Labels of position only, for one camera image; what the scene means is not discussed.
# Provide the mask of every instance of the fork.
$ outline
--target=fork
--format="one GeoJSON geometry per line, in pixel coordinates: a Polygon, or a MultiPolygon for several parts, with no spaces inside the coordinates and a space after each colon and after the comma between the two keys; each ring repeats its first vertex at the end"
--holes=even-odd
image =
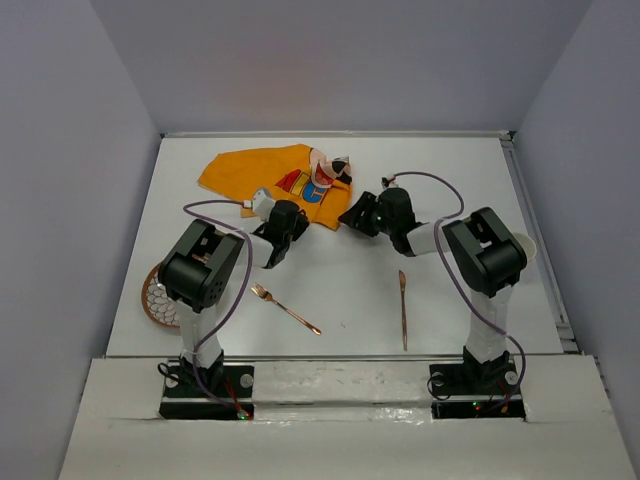
{"type": "Polygon", "coordinates": [[[316,335],[322,335],[322,332],[320,331],[319,328],[314,327],[309,322],[307,322],[304,318],[302,318],[300,315],[296,315],[291,310],[289,310],[287,307],[285,307],[280,302],[278,302],[275,298],[273,298],[273,295],[271,295],[271,293],[267,289],[265,289],[262,285],[260,285],[258,283],[254,283],[253,287],[251,287],[251,290],[253,290],[253,293],[258,295],[265,302],[271,302],[271,303],[275,303],[276,305],[278,305],[281,309],[283,309],[285,312],[287,312],[293,318],[298,320],[301,324],[303,324],[305,327],[307,327],[309,330],[311,330],[316,335]]]}

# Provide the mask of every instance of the round plate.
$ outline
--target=round plate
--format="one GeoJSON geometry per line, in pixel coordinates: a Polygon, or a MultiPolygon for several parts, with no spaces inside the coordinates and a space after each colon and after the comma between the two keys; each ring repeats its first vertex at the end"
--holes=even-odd
{"type": "Polygon", "coordinates": [[[142,308],[147,317],[158,325],[180,328],[180,316],[173,302],[167,297],[164,286],[158,282],[158,270],[160,270],[160,264],[153,267],[142,285],[140,294],[142,308]]]}

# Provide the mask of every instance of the gray wall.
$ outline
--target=gray wall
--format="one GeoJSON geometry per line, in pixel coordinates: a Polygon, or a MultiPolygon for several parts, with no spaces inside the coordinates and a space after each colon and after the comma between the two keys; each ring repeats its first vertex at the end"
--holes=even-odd
{"type": "Polygon", "coordinates": [[[0,1],[0,65],[0,478],[54,479],[159,138],[85,0],[0,1]]]}
{"type": "Polygon", "coordinates": [[[596,0],[516,136],[579,344],[640,472],[640,2],[596,0]]]}
{"type": "Polygon", "coordinates": [[[590,0],[92,0],[161,131],[515,129],[590,0]]]}

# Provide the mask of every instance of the orange shirt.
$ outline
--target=orange shirt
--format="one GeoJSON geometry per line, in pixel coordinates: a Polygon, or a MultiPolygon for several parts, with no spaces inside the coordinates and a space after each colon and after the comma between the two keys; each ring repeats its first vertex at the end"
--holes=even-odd
{"type": "Polygon", "coordinates": [[[310,222],[337,230],[338,217],[351,202],[351,185],[334,180],[329,188],[315,186],[311,150],[293,145],[221,153],[204,169],[198,184],[238,202],[250,200],[258,188],[265,187],[276,200],[295,202],[310,222]]]}

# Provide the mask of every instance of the folded garment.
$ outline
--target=folded garment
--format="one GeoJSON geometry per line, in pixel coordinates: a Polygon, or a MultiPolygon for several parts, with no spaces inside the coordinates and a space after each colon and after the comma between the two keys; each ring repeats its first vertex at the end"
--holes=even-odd
{"type": "Polygon", "coordinates": [[[276,200],[295,202],[310,222],[332,230],[338,229],[338,217],[351,202],[349,158],[328,160],[307,145],[221,153],[204,169],[198,184],[238,202],[264,187],[276,200]]]}

